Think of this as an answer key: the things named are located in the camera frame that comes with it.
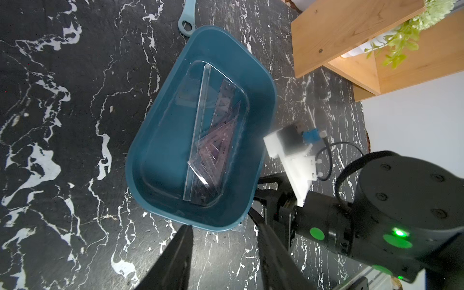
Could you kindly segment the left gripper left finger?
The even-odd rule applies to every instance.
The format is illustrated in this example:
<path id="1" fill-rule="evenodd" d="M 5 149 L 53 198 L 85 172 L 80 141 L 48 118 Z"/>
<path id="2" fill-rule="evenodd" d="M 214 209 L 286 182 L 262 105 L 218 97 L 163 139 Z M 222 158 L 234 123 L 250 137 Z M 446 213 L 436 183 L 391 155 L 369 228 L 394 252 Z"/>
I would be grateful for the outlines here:
<path id="1" fill-rule="evenodd" d="M 189 287 L 193 228 L 183 225 L 136 287 L 138 290 L 186 290 Z"/>

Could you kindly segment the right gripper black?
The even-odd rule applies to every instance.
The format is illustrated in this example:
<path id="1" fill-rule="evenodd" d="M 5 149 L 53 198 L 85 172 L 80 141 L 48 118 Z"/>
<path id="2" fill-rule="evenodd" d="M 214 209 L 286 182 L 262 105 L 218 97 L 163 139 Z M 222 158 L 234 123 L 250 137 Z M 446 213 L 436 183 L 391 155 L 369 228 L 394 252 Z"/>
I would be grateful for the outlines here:
<path id="1" fill-rule="evenodd" d="M 258 185 L 276 183 L 276 189 L 255 191 L 255 200 L 264 203 L 265 217 L 250 208 L 248 215 L 256 226 L 268 224 L 284 249 L 291 251 L 299 235 L 343 256 L 350 256 L 354 240 L 352 219 L 337 198 L 309 191 L 299 207 L 285 172 L 260 177 Z"/>

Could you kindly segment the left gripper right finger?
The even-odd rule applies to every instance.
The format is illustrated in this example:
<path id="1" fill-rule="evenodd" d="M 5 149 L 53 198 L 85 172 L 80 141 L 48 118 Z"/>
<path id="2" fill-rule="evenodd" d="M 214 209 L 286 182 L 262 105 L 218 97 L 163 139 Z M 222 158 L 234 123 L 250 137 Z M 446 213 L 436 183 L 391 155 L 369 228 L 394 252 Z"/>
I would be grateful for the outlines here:
<path id="1" fill-rule="evenodd" d="M 314 287 L 298 270 L 288 250 L 273 229 L 259 224 L 257 243 L 265 290 L 312 290 Z"/>

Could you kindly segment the dark triangle ruler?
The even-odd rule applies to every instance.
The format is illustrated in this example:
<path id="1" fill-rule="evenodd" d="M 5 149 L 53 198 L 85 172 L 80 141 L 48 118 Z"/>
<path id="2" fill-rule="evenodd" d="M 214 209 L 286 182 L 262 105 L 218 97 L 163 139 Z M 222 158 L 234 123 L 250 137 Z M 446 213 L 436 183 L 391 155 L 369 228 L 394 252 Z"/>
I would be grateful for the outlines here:
<path id="1" fill-rule="evenodd" d="M 238 123 L 242 121 L 241 101 L 237 99 L 236 89 L 236 85 L 229 80 L 222 81 L 210 124 L 211 131 L 233 120 Z"/>

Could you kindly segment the clear straight ruler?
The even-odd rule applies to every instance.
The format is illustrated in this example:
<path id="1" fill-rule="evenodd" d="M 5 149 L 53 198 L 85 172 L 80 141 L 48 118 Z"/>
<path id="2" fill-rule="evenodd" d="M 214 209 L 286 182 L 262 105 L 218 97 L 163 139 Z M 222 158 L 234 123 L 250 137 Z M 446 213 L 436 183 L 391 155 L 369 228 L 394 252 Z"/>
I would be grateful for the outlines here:
<path id="1" fill-rule="evenodd" d="M 208 99 L 208 87 L 209 87 L 209 80 L 210 80 L 210 73 L 211 73 L 211 65 L 205 64 L 203 69 L 203 76 L 201 79 L 201 87 L 199 90 L 199 98 L 198 104 L 196 109 L 196 116 L 195 116 L 195 124 L 193 128 L 193 136 L 192 136 L 192 144 L 190 147 L 190 156 L 187 161 L 191 159 L 196 159 L 196 155 L 198 150 L 196 149 L 196 143 L 200 139 L 202 128 L 203 128 L 203 119 L 204 119 L 204 111 L 206 107 L 206 102 Z M 186 175 L 186 184 L 184 188 L 184 201 L 191 201 L 192 195 L 192 186 L 194 183 L 194 176 L 195 173 L 191 168 L 190 164 L 187 163 L 187 175 Z"/>

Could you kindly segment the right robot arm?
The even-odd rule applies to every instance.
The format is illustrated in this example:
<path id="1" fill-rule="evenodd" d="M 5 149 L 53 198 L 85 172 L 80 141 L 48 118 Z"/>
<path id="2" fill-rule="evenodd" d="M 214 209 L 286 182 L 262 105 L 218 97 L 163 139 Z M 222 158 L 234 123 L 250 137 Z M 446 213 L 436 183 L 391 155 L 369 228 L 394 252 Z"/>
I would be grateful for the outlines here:
<path id="1" fill-rule="evenodd" d="M 424 271 L 429 290 L 464 287 L 464 181 L 447 170 L 373 152 L 342 171 L 333 196 L 309 191 L 303 206 L 286 174 L 259 182 L 277 184 L 255 193 L 265 214 L 249 212 L 266 289 L 311 288 L 290 257 L 295 235 L 406 282 Z"/>

